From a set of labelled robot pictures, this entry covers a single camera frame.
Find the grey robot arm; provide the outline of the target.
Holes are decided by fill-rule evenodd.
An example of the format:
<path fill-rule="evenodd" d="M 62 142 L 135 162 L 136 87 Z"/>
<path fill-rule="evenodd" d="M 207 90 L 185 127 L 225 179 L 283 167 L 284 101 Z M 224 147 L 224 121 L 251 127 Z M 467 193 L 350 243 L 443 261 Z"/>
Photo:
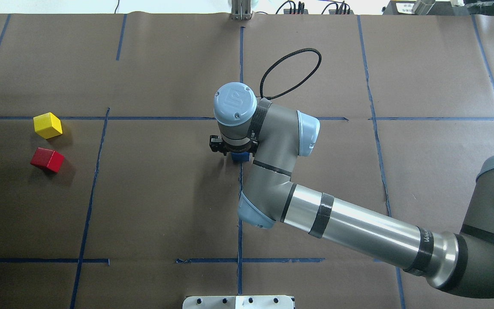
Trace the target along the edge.
<path fill-rule="evenodd" d="M 458 297 L 494 299 L 494 156 L 476 173 L 470 150 L 492 146 L 494 120 L 372 117 L 376 154 L 372 170 L 382 178 L 386 214 L 300 184 L 294 175 L 299 157 L 313 152 L 320 118 L 257 97 L 240 82 L 214 94 L 214 116 L 220 134 L 212 135 L 214 152 L 253 153 L 252 167 L 239 194 L 238 215 L 244 223 L 270 229 L 282 222 L 424 278 L 434 289 Z M 475 188 L 460 229 L 438 232 L 393 215 L 388 191 L 410 192 L 426 172 L 441 172 L 417 153 L 437 150 L 461 172 L 475 176 Z"/>

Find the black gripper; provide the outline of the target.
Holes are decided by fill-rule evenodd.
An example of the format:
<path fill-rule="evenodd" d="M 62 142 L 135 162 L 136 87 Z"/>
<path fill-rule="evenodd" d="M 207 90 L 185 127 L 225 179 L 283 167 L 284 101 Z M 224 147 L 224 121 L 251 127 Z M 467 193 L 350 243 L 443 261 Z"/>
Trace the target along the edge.
<path fill-rule="evenodd" d="M 227 153 L 256 153 L 257 152 L 257 142 L 247 139 L 248 141 L 243 145 L 232 145 L 224 140 L 223 137 L 218 135 L 210 135 L 210 148 L 212 152 L 223 153 L 224 156 Z"/>

